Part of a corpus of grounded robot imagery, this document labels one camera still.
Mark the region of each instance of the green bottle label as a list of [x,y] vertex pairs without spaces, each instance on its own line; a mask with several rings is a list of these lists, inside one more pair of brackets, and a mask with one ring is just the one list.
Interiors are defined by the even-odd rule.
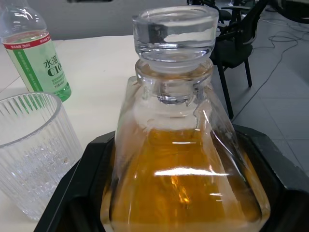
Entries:
[[50,35],[27,43],[4,43],[27,89],[56,93],[67,84]]

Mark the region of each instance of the cable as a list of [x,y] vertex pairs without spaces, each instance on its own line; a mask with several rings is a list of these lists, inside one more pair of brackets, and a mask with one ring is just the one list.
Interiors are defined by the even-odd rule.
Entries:
[[[291,37],[288,37],[288,36],[282,36],[282,35],[278,35],[279,33],[288,33],[288,34],[290,34],[290,35],[292,35],[292,36],[294,36],[294,37],[296,37],[296,39],[295,38],[291,38]],[[300,41],[300,40],[304,40],[304,36],[306,35],[306,34],[309,34],[309,31],[301,31],[301,32],[304,32],[304,34],[303,34],[303,36],[301,37],[301,38],[299,38],[299,37],[297,37],[297,36],[295,36],[294,34],[292,34],[292,33],[290,33],[290,32],[288,32],[288,31],[278,31],[275,35],[273,35],[273,36],[269,36],[269,40],[271,41],[271,43],[272,43],[272,47],[270,47],[270,46],[261,46],[261,47],[255,47],[255,48],[253,48],[253,50],[255,50],[255,49],[258,49],[258,48],[272,48],[272,49],[274,49],[276,46],[275,46],[275,44],[274,44],[274,42],[278,42],[278,43],[287,43],[287,42],[296,42],[296,44],[294,44],[293,46],[290,46],[290,47],[288,47],[288,48],[286,48],[282,53],[281,53],[281,58],[280,58],[280,60],[278,61],[278,63],[276,64],[276,66],[275,66],[275,68],[271,71],[271,73],[270,73],[270,75],[267,77],[267,79],[263,82],[263,84],[257,89],[257,91],[250,97],[250,99],[245,103],[245,105],[240,109],[240,111],[236,114],[236,116],[233,118],[233,120],[231,120],[232,122],[234,122],[235,120],[236,120],[236,118],[240,115],[240,113],[243,111],[243,109],[249,104],[249,102],[253,99],[253,97],[255,97],[255,95],[258,93],[258,91],[267,83],[267,81],[271,78],[271,76],[272,76],[272,74],[274,73],[274,71],[276,70],[276,68],[279,66],[279,64],[281,63],[281,61],[283,60],[283,54],[286,52],[286,51],[288,51],[288,50],[290,50],[291,48],[293,48],[293,47],[296,47],[297,45],[298,45],[298,41]],[[276,40],[275,38],[284,38],[285,40]]]

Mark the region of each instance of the ribbed glass tumbler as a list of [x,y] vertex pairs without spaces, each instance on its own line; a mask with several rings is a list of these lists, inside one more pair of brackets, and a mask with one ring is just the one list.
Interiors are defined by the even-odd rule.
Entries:
[[0,189],[31,219],[40,219],[82,152],[56,95],[27,93],[0,101]]

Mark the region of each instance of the plastic bottle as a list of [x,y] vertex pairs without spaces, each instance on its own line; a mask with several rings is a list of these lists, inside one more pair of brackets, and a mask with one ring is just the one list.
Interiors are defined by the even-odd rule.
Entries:
[[27,0],[0,0],[0,37],[27,89],[58,95],[71,89],[43,18]]

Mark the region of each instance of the table surface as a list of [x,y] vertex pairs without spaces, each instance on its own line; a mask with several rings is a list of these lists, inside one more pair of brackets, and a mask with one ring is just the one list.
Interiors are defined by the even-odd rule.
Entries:
[[[54,41],[72,89],[63,105],[83,149],[96,137],[116,130],[127,79],[135,75],[138,55],[133,36]],[[27,92],[0,45],[0,100]],[[32,232],[31,221],[0,191],[0,231]]]

